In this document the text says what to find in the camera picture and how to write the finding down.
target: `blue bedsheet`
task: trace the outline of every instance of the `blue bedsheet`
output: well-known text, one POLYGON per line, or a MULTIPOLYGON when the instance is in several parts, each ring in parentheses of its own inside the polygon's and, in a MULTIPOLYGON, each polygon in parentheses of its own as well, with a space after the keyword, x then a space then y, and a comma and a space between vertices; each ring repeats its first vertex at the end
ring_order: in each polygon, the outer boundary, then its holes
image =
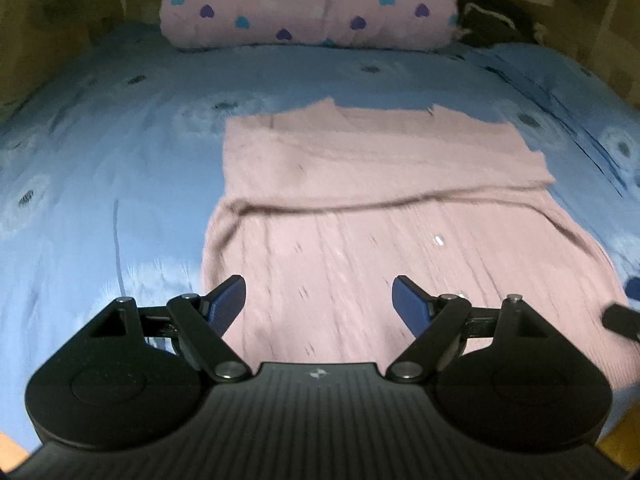
MULTIPOLYGON (((545 153, 556 200, 633 283, 638 118, 601 86, 558 54, 515 45, 188 54, 155 27, 120 28, 0 126, 0 431, 38 445, 23 404, 30 375, 113 298, 146 306, 200 292, 204 231, 223 193, 223 125, 234 114, 332 96, 342 106, 441 104, 513 121, 545 153), (620 136, 628 149, 618 160, 605 148, 620 136)), ((632 393, 616 393, 612 423, 632 393)))

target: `ridged black surface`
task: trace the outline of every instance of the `ridged black surface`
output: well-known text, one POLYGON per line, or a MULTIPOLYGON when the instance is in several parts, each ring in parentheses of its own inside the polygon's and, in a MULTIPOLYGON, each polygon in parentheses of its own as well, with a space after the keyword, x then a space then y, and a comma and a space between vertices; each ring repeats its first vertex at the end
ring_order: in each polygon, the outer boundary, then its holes
POLYGON ((197 415, 135 450, 47 444, 10 473, 29 480, 623 479, 592 447, 541 456, 491 449, 448 426, 418 386, 371 364, 265 364, 217 386, 197 415))

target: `pink cloth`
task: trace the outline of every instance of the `pink cloth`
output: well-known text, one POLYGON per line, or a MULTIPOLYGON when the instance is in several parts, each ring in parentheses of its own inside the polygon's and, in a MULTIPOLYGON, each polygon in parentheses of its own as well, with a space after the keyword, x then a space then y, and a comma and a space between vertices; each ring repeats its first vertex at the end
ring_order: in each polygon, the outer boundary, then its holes
POLYGON ((254 369, 376 362, 384 371, 413 340, 390 302, 393 279, 406 274, 475 305, 522 294, 613 387, 638 382, 639 347, 598 320, 625 301, 613 266, 551 198, 543 155, 512 125, 327 100, 229 120, 224 170, 202 285, 245 277, 246 306, 225 340, 254 369))
POLYGON ((431 50, 458 33, 456 0, 162 0, 179 48, 327 44, 431 50))

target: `wall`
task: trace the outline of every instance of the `wall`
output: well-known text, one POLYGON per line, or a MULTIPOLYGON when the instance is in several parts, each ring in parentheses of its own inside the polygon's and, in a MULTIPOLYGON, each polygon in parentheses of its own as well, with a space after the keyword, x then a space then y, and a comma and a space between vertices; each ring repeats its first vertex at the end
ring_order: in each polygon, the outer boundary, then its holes
POLYGON ((0 121, 122 20, 120 0, 0 0, 0 121))

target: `purple heart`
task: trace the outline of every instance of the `purple heart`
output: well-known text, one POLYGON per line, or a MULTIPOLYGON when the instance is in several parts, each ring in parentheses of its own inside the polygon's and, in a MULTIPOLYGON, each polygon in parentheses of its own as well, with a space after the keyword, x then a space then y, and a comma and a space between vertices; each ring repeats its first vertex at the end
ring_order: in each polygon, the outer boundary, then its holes
POLYGON ((213 18, 216 15, 210 5, 205 5, 200 9, 201 18, 213 18))
POLYGON ((362 16, 356 16, 351 20, 351 30, 362 30, 367 26, 367 20, 362 16))
POLYGON ((425 4, 420 4, 415 7, 416 18, 426 18, 430 13, 431 11, 429 10, 429 7, 427 7, 425 4))
POLYGON ((276 34, 276 40, 291 41, 292 39, 293 39, 293 36, 286 28, 281 28, 276 34))

